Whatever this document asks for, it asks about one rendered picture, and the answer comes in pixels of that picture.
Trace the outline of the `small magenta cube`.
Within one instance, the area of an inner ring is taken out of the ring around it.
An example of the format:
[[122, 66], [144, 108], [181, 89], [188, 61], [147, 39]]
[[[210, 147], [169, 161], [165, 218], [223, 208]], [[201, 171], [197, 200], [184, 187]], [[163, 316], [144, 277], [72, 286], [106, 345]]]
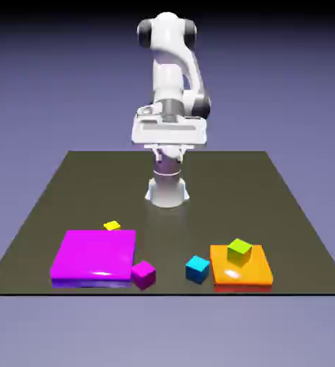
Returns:
[[131, 269], [131, 279], [140, 290], [145, 290], [155, 283], [156, 268], [147, 261], [139, 262]]

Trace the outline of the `small green cube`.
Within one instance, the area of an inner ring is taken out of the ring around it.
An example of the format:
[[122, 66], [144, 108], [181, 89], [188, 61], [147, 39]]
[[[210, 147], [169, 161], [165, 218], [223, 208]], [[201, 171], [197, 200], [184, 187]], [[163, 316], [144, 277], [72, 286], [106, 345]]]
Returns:
[[227, 259], [231, 263], [242, 267], [249, 261], [252, 248], [253, 246], [248, 242], [236, 238], [227, 245]]

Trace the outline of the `large orange box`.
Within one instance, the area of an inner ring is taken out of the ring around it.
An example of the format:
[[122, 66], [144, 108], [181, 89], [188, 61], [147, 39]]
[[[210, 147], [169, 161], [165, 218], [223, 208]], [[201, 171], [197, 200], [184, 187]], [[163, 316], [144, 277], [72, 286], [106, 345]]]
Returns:
[[209, 258], [215, 292], [271, 291], [273, 273], [261, 245], [253, 245], [242, 259], [235, 255], [231, 262], [228, 259], [227, 245], [212, 244]]

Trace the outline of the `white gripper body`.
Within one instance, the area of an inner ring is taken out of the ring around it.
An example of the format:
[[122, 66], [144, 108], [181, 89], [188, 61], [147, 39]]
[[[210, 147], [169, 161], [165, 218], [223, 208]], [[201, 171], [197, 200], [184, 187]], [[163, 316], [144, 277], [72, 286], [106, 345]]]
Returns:
[[175, 122], [164, 122], [161, 115], [137, 115], [131, 140], [144, 145], [205, 145], [207, 121], [178, 115]]

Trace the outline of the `large magenta box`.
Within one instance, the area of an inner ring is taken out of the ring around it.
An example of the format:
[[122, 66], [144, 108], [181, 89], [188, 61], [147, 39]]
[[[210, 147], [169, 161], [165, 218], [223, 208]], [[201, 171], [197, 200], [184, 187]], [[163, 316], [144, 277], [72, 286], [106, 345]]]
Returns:
[[131, 286], [134, 230], [69, 230], [49, 271], [54, 288]]

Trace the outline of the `small cyan cube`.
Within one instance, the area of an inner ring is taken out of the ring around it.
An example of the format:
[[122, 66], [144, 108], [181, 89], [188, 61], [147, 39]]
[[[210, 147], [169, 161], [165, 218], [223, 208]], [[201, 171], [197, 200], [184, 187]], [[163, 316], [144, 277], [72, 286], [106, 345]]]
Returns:
[[210, 261], [194, 255], [185, 265], [186, 278], [194, 283], [202, 284], [209, 274]]

